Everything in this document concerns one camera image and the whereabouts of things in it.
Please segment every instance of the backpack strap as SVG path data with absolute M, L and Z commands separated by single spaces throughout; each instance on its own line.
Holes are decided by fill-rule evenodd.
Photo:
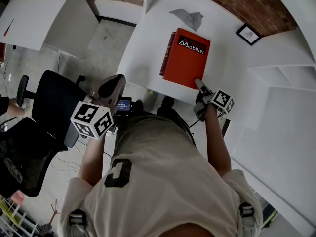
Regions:
M 74 210 L 69 215 L 70 237 L 86 237 L 86 215 L 84 211 Z
M 255 230 L 254 209 L 251 204 L 244 202 L 239 207 L 242 218 L 243 236 L 252 237 Z

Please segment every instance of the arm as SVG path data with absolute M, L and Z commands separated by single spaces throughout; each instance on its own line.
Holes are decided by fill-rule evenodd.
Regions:
M 99 140 L 90 139 L 85 150 L 78 177 L 95 186 L 102 178 L 105 135 Z
M 207 106 L 205 114 L 207 158 L 220 176 L 232 169 L 231 157 L 226 148 L 221 128 L 217 119 L 217 112 L 213 105 Z

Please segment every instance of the picture frame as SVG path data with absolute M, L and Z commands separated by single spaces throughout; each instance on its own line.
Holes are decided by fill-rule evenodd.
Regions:
M 253 45 L 262 37 L 258 34 L 251 26 L 245 23 L 236 34 L 241 37 L 244 41 L 246 41 L 249 45 Z

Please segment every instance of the red book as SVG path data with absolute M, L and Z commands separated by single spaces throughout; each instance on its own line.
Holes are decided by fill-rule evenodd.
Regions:
M 0 62 L 4 62 L 5 44 L 0 43 Z
M 211 42 L 199 35 L 178 28 L 163 79 L 197 89 L 194 78 L 202 80 Z
M 171 51 L 171 47 L 172 47 L 172 44 L 173 44 L 173 40 L 174 40 L 174 36 L 175 36 L 176 32 L 173 32 L 170 36 L 170 40 L 169 40 L 169 43 L 168 43 L 168 47 L 167 47 L 167 50 L 166 50 L 166 54 L 164 55 L 164 59 L 163 59 L 163 62 L 162 62 L 162 66 L 161 66 L 161 69 L 160 69 L 160 73 L 159 75 L 163 76 L 165 70 L 166 70 L 166 67 L 167 67 L 167 62 L 168 62 L 168 57 L 169 57 L 169 54 L 170 54 L 170 51 Z

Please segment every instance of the floor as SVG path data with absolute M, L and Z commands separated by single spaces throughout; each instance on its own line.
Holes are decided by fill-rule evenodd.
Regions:
M 79 75 L 85 75 L 86 81 L 80 86 L 89 93 L 91 86 L 98 80 L 104 79 L 110 75 L 116 74 L 120 60 L 127 46 L 127 43 L 133 33 L 131 26 L 102 20 L 100 26 L 93 36 L 90 43 L 87 57 L 83 60 L 72 56 L 59 54 L 47 48 L 41 51 L 34 51 L 25 48 L 17 48 L 9 60 L 6 67 L 6 78 L 3 79 L 4 85 L 0 85 L 2 96 L 7 94 L 10 98 L 16 96 L 18 85 L 22 75 L 29 76 L 27 89 L 36 92 L 41 75 L 45 70 L 52 70 L 61 75 L 76 81 Z M 164 95 L 147 90 L 140 86 L 127 83 L 124 96 L 132 97 L 133 101 L 141 99 L 144 102 L 146 111 L 156 113 Z M 193 111 L 193 106 L 175 101 L 174 109 L 189 124 L 193 124 L 197 119 Z M 8 120 L 8 115 L 0 117 L 0 122 Z M 20 118 L 9 122 L 8 128 L 15 125 Z M 223 127 L 225 122 L 221 118 L 220 123 Z M 197 148 L 201 154 L 206 157 L 206 133 L 204 123 L 198 122 L 191 128 Z M 63 197 L 66 192 L 69 179 L 78 175 L 78 169 L 84 155 L 87 139 L 81 137 L 76 145 L 67 152 L 60 152 L 51 162 L 47 170 L 41 193 L 36 198 L 25 197 L 24 209 L 31 216 L 39 221 L 39 224 L 48 223 L 53 214 L 51 204 L 58 201 L 58 209 L 63 204 Z M 103 166 L 105 174 L 110 166 L 111 155 L 115 146 L 115 136 L 107 136 L 104 146 Z M 52 223 L 52 230 L 57 229 L 58 216 Z

